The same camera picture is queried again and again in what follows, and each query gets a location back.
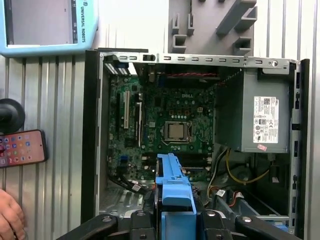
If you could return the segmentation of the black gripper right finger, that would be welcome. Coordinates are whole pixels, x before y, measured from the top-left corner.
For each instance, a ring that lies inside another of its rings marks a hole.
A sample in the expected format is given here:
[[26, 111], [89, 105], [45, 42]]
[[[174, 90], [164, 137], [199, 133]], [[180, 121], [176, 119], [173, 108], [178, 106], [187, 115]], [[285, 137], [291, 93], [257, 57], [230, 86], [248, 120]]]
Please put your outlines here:
[[256, 216], [223, 218], [216, 210], [205, 210], [198, 216], [200, 240], [298, 240], [271, 223]]

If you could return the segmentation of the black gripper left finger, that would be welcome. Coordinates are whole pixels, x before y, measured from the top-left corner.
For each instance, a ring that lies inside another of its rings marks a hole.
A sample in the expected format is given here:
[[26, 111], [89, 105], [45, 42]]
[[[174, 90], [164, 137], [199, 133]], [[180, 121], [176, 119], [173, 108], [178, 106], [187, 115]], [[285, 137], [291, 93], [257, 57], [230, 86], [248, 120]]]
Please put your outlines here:
[[149, 212], [137, 210], [129, 218], [102, 214], [85, 226], [82, 240], [156, 240], [156, 230]]

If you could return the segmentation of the person's hand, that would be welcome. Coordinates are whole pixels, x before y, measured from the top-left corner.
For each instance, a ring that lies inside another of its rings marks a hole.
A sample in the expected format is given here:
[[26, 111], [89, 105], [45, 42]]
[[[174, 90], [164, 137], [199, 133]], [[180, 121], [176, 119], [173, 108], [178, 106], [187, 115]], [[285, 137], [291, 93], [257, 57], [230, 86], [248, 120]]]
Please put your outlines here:
[[17, 201], [3, 189], [0, 190], [0, 239], [25, 240], [24, 213]]

